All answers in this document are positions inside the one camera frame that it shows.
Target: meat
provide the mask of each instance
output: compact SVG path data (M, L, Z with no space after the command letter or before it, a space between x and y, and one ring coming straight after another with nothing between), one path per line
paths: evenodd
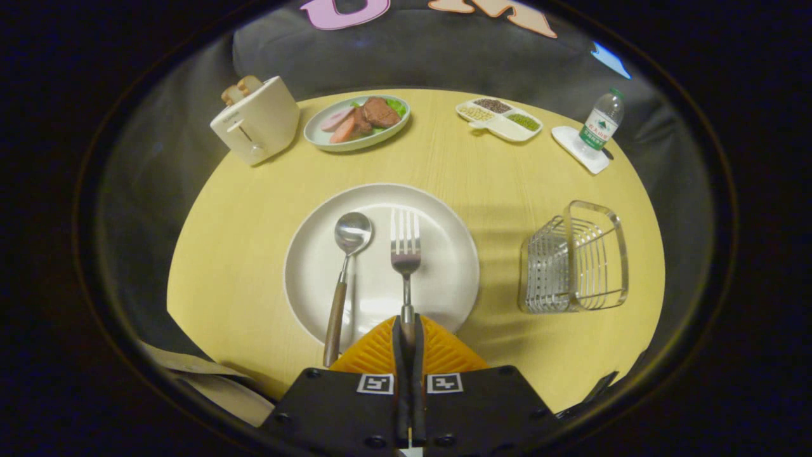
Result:
M347 119L347 116L349 116L353 110L355 110L353 107L344 108L343 110L334 113L325 119L318 127L325 132L335 132L335 130L341 125L342 122L344 122L345 119Z
M359 135L369 135L372 133L372 124L364 118L364 113L360 108L355 108L352 115L356 118L355 129Z
M383 98L370 97L363 107L364 117L375 127L390 128L400 122L398 113Z
M333 133L333 136L330 137L330 142L335 143L343 143L345 141L349 141L352 139L352 135L356 133L355 130L356 120L354 115L350 115L344 122L339 125L339 127Z

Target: white toaster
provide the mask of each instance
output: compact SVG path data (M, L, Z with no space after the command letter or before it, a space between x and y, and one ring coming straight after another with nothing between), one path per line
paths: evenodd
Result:
M248 165L284 150L296 136L299 105L279 76L246 76L222 93L227 107L209 126Z

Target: dish rack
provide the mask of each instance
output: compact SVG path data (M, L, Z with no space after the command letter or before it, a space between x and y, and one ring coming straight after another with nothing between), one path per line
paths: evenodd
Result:
M571 202L525 241L521 253L524 312L597 311L626 300L626 241L620 218L609 208Z

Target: round table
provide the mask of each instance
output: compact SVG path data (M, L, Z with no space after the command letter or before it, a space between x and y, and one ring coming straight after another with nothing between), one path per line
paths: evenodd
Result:
M356 153L327 153L304 139L310 117L365 94L406 100L411 120L393 138ZM537 107L514 103L544 123L526 143L474 132L454 106L476 97L389 89L305 100L299 103L299 134L284 152L255 167L226 155L175 247L167 291L171 316L213 360L254 377L266 394L280 398L302 369L321 367L323 352L297 323L283 292L285 254L296 229L339 192L400 183L442 199L473 235L480 289L457 332L463 342L491 366L516 365L552 411L582 401L603 376L617 371L619 380L649 345L663 304L663 244L640 178L614 140L607 144L614 160L590 175L550 134L559 125L581 124ZM601 311L525 314L517 306L521 244L574 199L609 207L622 219L628 299Z

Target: white coaster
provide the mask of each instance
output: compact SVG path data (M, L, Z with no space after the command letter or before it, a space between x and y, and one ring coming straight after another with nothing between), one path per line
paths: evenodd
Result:
M609 159L603 151L587 146L578 137L576 129L562 125L554 127L551 133L553 138L592 174L597 175L609 165Z

